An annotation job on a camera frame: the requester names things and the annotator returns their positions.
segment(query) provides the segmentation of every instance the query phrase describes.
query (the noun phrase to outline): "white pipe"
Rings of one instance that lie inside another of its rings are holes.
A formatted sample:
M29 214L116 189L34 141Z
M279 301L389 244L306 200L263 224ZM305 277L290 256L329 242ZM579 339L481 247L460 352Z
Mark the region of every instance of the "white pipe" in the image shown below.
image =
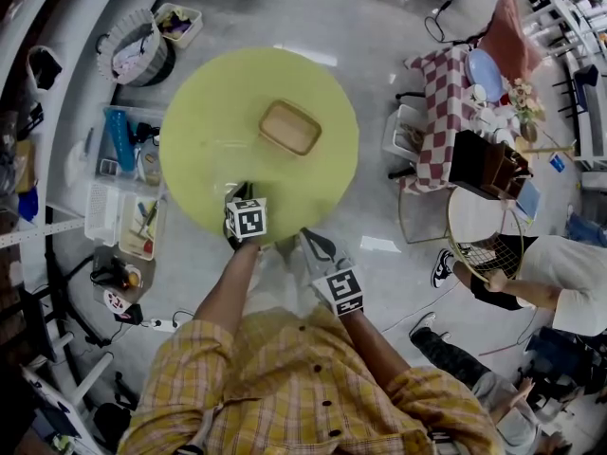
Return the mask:
M71 342L73 339L74 335L71 332L68 332L53 344L53 351L55 351L55 353L58 353L61 348L63 348L68 342ZM28 367L32 369L37 369L43 364L45 364L45 362L47 361L48 359L46 357L44 357L43 355L38 355L34 360L32 360L28 364Z
M100 361L95 364L95 367L91 369L88 376L83 379L80 386L78 386L78 388L71 393L69 400L74 406L78 405L78 403L82 401L84 395L88 392L88 390L91 389L91 386L93 386L103 371L105 371L105 368L110 365L112 359L114 359L114 355L112 353L105 353Z

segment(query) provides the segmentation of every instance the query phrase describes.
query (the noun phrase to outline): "yellow round table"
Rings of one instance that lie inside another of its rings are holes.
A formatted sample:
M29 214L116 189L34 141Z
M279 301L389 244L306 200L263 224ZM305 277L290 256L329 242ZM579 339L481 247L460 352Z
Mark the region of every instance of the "yellow round table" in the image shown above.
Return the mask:
M306 156L259 135L275 100L294 103L322 134ZM162 173L176 203L221 233L224 196L237 183L267 199L267 241L312 227L340 201L354 176L359 128L350 101L323 67L275 48L245 48L201 66L177 91L160 133Z

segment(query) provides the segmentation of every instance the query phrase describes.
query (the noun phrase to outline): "floor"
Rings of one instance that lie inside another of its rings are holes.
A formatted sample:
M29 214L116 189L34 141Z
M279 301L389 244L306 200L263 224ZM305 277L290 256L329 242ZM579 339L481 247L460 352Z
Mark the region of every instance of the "floor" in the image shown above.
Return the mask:
M496 0L457 0L441 15L447 38L477 33L488 22ZM425 313L434 311L436 328L452 333L451 342L474 355L493 351L525 339L525 328L549 321L543 311L509 313L476 301L451 278L439 289L430 285L436 255L446 241L409 245L398 221L398 187L386 173L404 163L381 151L386 118L395 110L394 94L420 90L421 80L405 70L404 58L440 48L424 28L424 18L439 7L436 0L158 0L200 9L204 27L185 51L177 53L173 74L151 88L124 88L117 103L164 109L185 79L209 59L245 46L283 46L325 65L345 90L356 111L359 130L359 166L356 176L335 211L320 226L338 234L360 265L366 290L365 313L412 364L425 358L409 342L408 332ZM534 83L547 109L544 130L560 144L573 133L557 109L559 95L551 87L561 75L551 61L534 74ZM422 102L409 101L420 107ZM543 134L539 144L552 146ZM573 163L557 173L546 155L536 157L535 183L542 191L538 220L532 234L562 234L568 203L579 206L579 175ZM407 197L407 207L421 217L430 212L427 198ZM424 235L432 225L422 225ZM92 250L80 232L56 236L56 250L65 268ZM193 311L218 279L231 251L223 238L201 230L178 205L169 200L163 245L157 258L156 278L141 301L144 317L170 319L178 309ZM89 323L110 337L117 324L101 304L93 300L89 270L73 279L73 302ZM126 382L141 389L147 369L168 334L142 327L124 328L108 348L113 366ZM75 340L83 365L96 362L101 352ZM481 357L491 369L514 378L524 362L523 346Z

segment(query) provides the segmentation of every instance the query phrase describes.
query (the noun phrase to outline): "round wire basket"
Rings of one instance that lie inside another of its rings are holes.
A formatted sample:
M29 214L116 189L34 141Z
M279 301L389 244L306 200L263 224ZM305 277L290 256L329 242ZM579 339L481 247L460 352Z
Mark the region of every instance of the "round wire basket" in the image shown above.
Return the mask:
M474 237L472 241L470 235L466 237L466 235L459 234L459 231L457 230L458 226L451 220L451 206L455 200L453 197L455 197L456 193L462 194L460 191L463 190L460 188L455 189L449 196L447 204L447 231L449 242L455 256L460 262L466 265L473 275L483 280L483 282L488 282L486 274L495 269L503 270L510 279L515 278L521 269L521 259L523 258L524 253L523 231L516 214L511 209L501 210L502 214L501 219L499 220L499 230L502 230L506 218L511 217L516 225L515 229L518 230L520 241L512 238L511 235L506 240L506 238L498 232L497 227L494 229L494 232L487 235L485 239L476 239L476 237ZM498 201L488 201L487 199L482 199L476 195L474 197L481 199L482 202L477 202L477 207L470 204L469 207L462 209L459 213L468 215L468 225L471 228L474 228L476 224L482 229L479 224L480 221L478 220L478 217L475 216L474 212L480 210L483 213L486 209L490 209L490 205L487 203L496 203Z

